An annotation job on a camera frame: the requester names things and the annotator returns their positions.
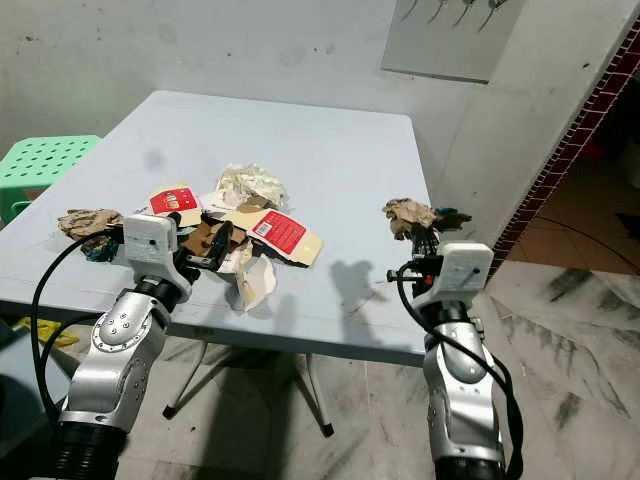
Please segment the small brown paper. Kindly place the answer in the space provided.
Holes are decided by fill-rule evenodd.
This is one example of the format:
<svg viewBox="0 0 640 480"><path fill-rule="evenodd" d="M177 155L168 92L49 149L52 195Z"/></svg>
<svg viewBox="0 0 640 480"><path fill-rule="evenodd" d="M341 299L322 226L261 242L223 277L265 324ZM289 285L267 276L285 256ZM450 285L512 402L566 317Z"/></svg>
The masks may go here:
<svg viewBox="0 0 640 480"><path fill-rule="evenodd" d="M390 232L397 241L406 241L415 229L436 230L438 215L434 207L411 198L392 198L381 210L390 221Z"/></svg>

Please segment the brown cardboard piece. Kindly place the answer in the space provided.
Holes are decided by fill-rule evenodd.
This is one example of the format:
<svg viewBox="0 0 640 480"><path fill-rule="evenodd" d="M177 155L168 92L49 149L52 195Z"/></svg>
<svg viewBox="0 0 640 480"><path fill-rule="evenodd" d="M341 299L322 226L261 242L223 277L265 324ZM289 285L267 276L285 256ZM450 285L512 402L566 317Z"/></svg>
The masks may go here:
<svg viewBox="0 0 640 480"><path fill-rule="evenodd" d="M214 233L214 230L218 228L219 223L220 221L214 221L214 223L202 223L197 225L197 228L189 234L187 241L183 243L183 246L186 247L192 255L205 257L205 259L207 259L207 257L209 257L212 233ZM237 241L237 248L246 241L247 234L244 233L243 229L238 228L236 224L234 224L234 227L237 229L236 234L234 234L234 239Z"/></svg>

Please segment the red and white carton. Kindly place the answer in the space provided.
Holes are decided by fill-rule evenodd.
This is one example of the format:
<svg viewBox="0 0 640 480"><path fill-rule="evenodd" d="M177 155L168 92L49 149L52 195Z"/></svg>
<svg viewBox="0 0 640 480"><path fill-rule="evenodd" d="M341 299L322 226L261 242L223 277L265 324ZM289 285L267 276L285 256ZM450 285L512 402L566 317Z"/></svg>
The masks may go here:
<svg viewBox="0 0 640 480"><path fill-rule="evenodd" d="M142 214L170 216L178 215L179 228L196 227L202 219L202 210L198 196L188 186L168 186L152 192L146 205L138 210Z"/></svg>

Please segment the white paper wrapper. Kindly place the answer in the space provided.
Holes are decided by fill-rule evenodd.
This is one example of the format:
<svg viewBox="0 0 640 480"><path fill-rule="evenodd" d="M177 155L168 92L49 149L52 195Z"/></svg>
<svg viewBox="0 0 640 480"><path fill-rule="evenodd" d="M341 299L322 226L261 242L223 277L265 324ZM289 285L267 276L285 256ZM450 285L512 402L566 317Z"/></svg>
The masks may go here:
<svg viewBox="0 0 640 480"><path fill-rule="evenodd" d="M276 288L274 262L260 256L242 256L233 268L239 296L239 310L261 305Z"/></svg>

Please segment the crumpled white paper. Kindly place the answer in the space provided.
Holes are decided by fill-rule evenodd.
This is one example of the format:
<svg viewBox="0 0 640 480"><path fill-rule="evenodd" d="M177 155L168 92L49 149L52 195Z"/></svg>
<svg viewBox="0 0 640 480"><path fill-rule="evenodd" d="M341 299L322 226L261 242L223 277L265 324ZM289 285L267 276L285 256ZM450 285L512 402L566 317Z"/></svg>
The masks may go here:
<svg viewBox="0 0 640 480"><path fill-rule="evenodd" d="M219 209L237 209L242 204L287 210L288 193L282 180L257 164L230 164L223 170L211 204Z"/></svg>

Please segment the kraft bag with red label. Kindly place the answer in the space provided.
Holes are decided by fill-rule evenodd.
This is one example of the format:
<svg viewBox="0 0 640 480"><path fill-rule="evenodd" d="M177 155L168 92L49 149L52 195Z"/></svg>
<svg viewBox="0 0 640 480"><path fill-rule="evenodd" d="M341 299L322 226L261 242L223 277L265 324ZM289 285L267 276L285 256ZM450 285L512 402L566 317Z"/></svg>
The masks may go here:
<svg viewBox="0 0 640 480"><path fill-rule="evenodd" d="M285 259L305 266L315 264L324 246L323 239L306 225L269 207L253 211L232 210L225 212L223 218L244 230L247 236L264 242Z"/></svg>

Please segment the dark teal plastic scrap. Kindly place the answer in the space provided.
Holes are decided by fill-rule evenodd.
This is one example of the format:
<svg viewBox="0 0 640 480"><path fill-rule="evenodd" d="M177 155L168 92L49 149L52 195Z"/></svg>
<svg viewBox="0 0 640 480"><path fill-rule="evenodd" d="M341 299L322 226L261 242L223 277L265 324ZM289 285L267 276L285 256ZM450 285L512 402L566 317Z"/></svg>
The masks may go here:
<svg viewBox="0 0 640 480"><path fill-rule="evenodd" d="M87 261L113 262L120 247L122 247L122 242L120 242L119 239L114 239L110 236L100 236L87 239L87 241L79 247L79 251L83 253Z"/></svg>

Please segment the large crumpled brown paper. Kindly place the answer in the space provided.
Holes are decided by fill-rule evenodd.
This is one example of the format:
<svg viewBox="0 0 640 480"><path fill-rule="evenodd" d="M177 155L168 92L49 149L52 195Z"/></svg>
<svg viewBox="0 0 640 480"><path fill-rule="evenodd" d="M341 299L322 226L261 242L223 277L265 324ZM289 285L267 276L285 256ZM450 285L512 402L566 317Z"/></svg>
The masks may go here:
<svg viewBox="0 0 640 480"><path fill-rule="evenodd" d="M123 223L124 216L111 209L70 209L58 219L58 228L72 241Z"/></svg>

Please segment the light blue folding table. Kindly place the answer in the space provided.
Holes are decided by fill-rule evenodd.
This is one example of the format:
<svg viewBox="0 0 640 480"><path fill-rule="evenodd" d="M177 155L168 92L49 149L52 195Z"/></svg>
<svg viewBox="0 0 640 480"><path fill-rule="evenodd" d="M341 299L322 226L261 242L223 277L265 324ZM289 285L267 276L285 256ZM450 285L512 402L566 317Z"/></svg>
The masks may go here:
<svg viewBox="0 0 640 480"><path fill-rule="evenodd" d="M389 232L389 198L428 187L406 115L157 91L0 233L0 305L28 314L38 279L68 238L69 209L133 212L160 189L210 191L225 166L257 164L282 180L287 211L323 241L311 268L276 266L278 284L247 314L227 282L204 274L178 307L173 337L224 346L420 366L424 333L389 270L410 247Z"/></svg>

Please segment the green plastic stool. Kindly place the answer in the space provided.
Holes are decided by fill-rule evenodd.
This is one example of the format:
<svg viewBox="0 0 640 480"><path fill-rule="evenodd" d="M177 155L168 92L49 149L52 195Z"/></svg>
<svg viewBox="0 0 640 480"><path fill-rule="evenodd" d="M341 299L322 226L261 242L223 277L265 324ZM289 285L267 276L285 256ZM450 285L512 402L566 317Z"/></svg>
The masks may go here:
<svg viewBox="0 0 640 480"><path fill-rule="evenodd" d="M0 165L1 224L13 221L100 141L96 134L79 134L15 143Z"/></svg>

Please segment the yellow cloth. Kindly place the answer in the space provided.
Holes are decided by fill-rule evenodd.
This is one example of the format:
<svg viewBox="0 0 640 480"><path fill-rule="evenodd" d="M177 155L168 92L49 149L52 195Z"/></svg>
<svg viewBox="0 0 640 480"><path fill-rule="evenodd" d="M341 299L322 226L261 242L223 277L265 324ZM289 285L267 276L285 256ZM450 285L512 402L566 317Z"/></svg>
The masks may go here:
<svg viewBox="0 0 640 480"><path fill-rule="evenodd" d="M60 323L55 323L55 321L50 321L46 319L38 320L37 325L37 333L38 338L40 338L42 343L49 343L52 337L54 337L55 330L60 328ZM29 317L22 317L22 319L18 320L17 323L13 325L15 330L17 329L28 329L29 328ZM74 344L79 342L79 337L73 332L70 332L69 329L64 330L58 335L58 338L55 339L55 346L58 348L74 346Z"/></svg>

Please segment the grey wall board with hooks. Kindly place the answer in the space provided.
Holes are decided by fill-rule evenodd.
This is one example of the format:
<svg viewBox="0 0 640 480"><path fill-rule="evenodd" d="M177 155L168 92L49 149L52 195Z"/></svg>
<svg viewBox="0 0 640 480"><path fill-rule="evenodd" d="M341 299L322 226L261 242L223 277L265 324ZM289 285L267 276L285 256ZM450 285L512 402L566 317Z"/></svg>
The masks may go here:
<svg viewBox="0 0 640 480"><path fill-rule="evenodd" d="M381 69L489 83L526 0L396 0Z"/></svg>

